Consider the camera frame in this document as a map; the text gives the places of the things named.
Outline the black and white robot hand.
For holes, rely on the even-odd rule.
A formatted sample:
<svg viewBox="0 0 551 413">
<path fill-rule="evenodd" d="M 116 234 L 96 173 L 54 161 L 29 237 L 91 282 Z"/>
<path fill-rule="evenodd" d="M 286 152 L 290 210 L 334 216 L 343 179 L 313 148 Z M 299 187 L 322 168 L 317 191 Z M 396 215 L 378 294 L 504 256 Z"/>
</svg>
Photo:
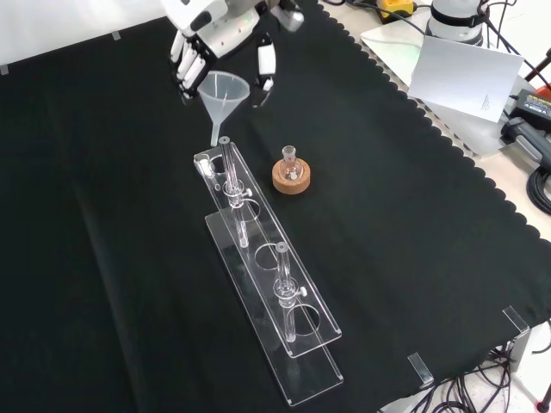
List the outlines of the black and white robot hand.
<svg viewBox="0 0 551 413">
<path fill-rule="evenodd" d="M 170 48 L 173 77 L 185 102 L 198 96 L 198 88 L 215 64 L 236 52 L 247 40 L 257 45 L 257 79 L 252 105 L 261 107 L 273 89 L 276 52 L 269 34 L 257 31 L 267 15 L 279 16 L 279 1 L 177 1 L 162 2 L 176 28 Z"/>
</svg>

